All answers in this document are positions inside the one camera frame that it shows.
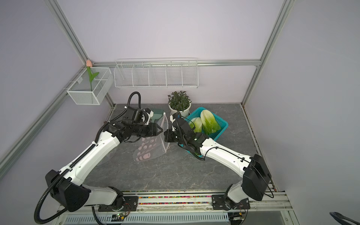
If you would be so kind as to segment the clear pink-dotted zipper bag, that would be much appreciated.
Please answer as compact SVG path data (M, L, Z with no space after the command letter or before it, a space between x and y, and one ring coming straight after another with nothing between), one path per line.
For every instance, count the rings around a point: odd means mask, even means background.
M164 132L168 129L168 119L166 113L161 125L163 132L158 136L142 137L136 142L136 148L133 153L133 160L137 163L148 161L164 155L170 143L164 141Z

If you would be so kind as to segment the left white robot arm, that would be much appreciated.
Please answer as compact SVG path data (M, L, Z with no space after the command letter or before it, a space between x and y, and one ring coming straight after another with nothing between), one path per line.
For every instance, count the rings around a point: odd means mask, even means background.
M127 104L120 115L98 130L95 140L78 157L59 171L49 171L46 175L47 189L36 205L34 221L45 224L83 206L107 205L113 211L121 211L126 204L121 191L115 187L85 186L83 182L95 166L122 142L129 143L131 137L140 140L158 136L163 129L151 121L153 116L154 112L149 108L142 108L140 104L133 108ZM64 209L42 219L40 211L47 196L55 199Z

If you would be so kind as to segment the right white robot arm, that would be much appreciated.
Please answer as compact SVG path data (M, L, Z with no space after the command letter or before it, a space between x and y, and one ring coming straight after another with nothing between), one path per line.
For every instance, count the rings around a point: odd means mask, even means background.
M165 141L177 143L198 160L211 158L230 168L241 180L231 184L223 196L215 196L212 206L215 210L231 210L240 207L243 200L251 198L261 201L266 196L271 182L271 173L264 159L255 154L244 155L233 151L203 133L196 133L195 127L176 112L170 116L171 127L164 132Z

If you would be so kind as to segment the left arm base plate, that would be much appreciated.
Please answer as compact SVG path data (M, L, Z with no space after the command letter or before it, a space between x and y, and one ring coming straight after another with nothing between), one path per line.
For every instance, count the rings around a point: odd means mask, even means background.
M135 212L139 198L137 196L121 196L111 205L100 205L99 212Z

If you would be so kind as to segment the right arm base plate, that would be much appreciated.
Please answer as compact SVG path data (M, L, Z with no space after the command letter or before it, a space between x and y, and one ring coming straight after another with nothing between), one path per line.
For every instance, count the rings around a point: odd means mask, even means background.
M229 197L225 195L212 195L211 203L214 210L248 210L250 209L249 199L243 199L238 203L235 203Z

